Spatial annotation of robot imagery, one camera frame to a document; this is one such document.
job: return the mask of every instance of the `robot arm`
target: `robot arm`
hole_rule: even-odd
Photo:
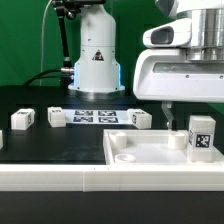
[[[155,0],[155,4],[165,16],[175,19],[179,1],[180,0]]]

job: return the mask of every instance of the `black tabletop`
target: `black tabletop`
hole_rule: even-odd
[[[47,108],[127,110],[140,108],[153,116],[153,129],[166,129],[161,102],[139,101],[134,96],[88,101],[68,96],[58,87],[0,87],[0,129],[4,147],[1,164],[105,164],[104,129],[134,126],[68,125],[51,128]],[[33,108],[35,124],[27,131],[12,131],[10,116]],[[178,129],[188,129],[189,116],[210,115],[216,124],[215,146],[224,152],[224,116],[204,103],[175,103]],[[0,223],[97,224],[221,224],[223,192],[0,192]]]
[[[136,129],[133,125],[81,125],[51,128],[47,108],[82,110],[127,110],[139,108],[152,114],[153,129],[166,129],[161,102],[139,101],[134,96],[110,100],[86,100],[69,96],[59,87],[0,87],[0,128],[4,147],[0,163],[10,164],[105,164],[104,129]],[[26,131],[11,130],[11,115],[21,108],[35,110],[35,123]],[[188,129],[191,114],[210,115],[217,121],[215,145],[223,150],[222,124],[224,116],[207,104],[175,103],[173,113],[178,129]]]

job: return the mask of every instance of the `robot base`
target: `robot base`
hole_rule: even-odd
[[[78,89],[72,89],[69,86],[68,94],[70,96],[77,96],[80,98],[90,99],[90,100],[98,100],[98,99],[111,99],[125,95],[125,87],[120,87],[118,90],[113,92],[85,92],[80,91]]]

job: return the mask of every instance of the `white plastic tray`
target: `white plastic tray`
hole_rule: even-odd
[[[119,148],[112,137],[116,133],[127,136],[125,148]],[[127,162],[122,165],[222,165],[224,156],[213,147],[215,159],[212,163],[191,162],[184,149],[171,149],[168,147],[168,137],[174,132],[166,130],[105,130],[104,152],[107,165],[121,165],[115,161],[116,156],[127,155]],[[188,142],[188,132],[180,131],[185,135],[185,146]]]

